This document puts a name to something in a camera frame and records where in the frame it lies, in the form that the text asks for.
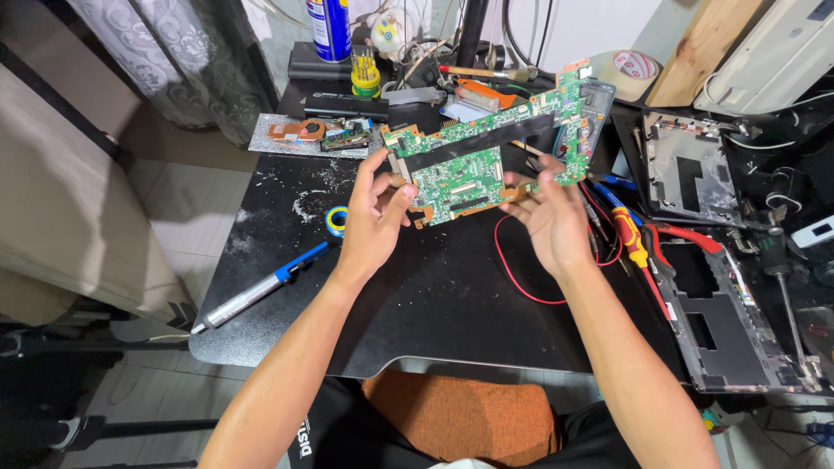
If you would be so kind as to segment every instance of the hand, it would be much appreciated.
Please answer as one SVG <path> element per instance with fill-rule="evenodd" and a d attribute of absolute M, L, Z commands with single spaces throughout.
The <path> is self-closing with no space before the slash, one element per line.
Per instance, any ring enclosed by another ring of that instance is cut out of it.
<path fill-rule="evenodd" d="M 539 262 L 559 280 L 573 266 L 595 264 L 588 242 L 588 219 L 576 184 L 562 187 L 553 180 L 553 175 L 564 172 L 565 166 L 550 155 L 542 156 L 539 163 L 545 168 L 539 173 L 540 190 L 500 208 L 527 227 Z M 531 180 L 517 173 L 504 173 L 504 182 L 509 186 Z"/>
<path fill-rule="evenodd" d="M 417 187 L 406 184 L 397 190 L 391 173 L 374 179 L 374 171 L 387 158 L 378 149 L 359 165 L 354 192 L 348 203 L 344 242 L 334 276 L 361 286 L 385 263 L 397 244 L 399 227 L 411 226 L 405 210 L 417 195 Z"/>

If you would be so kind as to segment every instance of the spray can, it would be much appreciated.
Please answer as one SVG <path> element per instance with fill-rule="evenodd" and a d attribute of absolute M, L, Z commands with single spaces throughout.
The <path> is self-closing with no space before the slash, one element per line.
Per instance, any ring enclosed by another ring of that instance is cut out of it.
<path fill-rule="evenodd" d="M 324 61 L 340 62 L 350 56 L 348 0 L 307 0 L 313 25 L 315 52 Z"/>

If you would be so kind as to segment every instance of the white device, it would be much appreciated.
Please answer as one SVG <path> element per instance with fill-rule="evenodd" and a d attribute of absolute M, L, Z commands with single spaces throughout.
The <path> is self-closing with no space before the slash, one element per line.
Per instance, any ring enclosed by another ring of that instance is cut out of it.
<path fill-rule="evenodd" d="M 818 245 L 822 241 L 834 238 L 834 215 L 809 224 L 803 229 L 791 234 L 791 238 L 800 248 Z"/>
<path fill-rule="evenodd" d="M 742 115 L 790 106 L 834 67 L 833 22 L 834 0 L 776 0 L 707 79 L 695 107 Z"/>

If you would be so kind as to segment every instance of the forearm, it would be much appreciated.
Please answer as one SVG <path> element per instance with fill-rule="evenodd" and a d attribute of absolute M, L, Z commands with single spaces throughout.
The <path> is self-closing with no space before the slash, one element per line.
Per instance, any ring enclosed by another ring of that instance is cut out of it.
<path fill-rule="evenodd" d="M 229 404 L 200 467 L 278 464 L 313 404 L 360 290 L 359 282 L 331 275 Z"/>
<path fill-rule="evenodd" d="M 557 281 L 611 416 L 637 461 L 646 469 L 718 467 L 697 409 L 600 270 L 583 265 Z"/>

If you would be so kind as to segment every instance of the brush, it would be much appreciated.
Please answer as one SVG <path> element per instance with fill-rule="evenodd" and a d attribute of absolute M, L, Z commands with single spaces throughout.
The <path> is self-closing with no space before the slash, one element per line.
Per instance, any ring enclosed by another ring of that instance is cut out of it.
<path fill-rule="evenodd" d="M 493 78 L 507 78 L 514 82 L 526 82 L 530 78 L 530 71 L 526 68 L 523 70 L 506 70 L 504 72 L 496 72 L 495 70 L 481 70 L 479 68 L 466 67 L 450 67 L 449 65 L 440 65 L 441 72 L 458 73 L 461 75 L 477 75 L 479 77 L 493 77 Z"/>

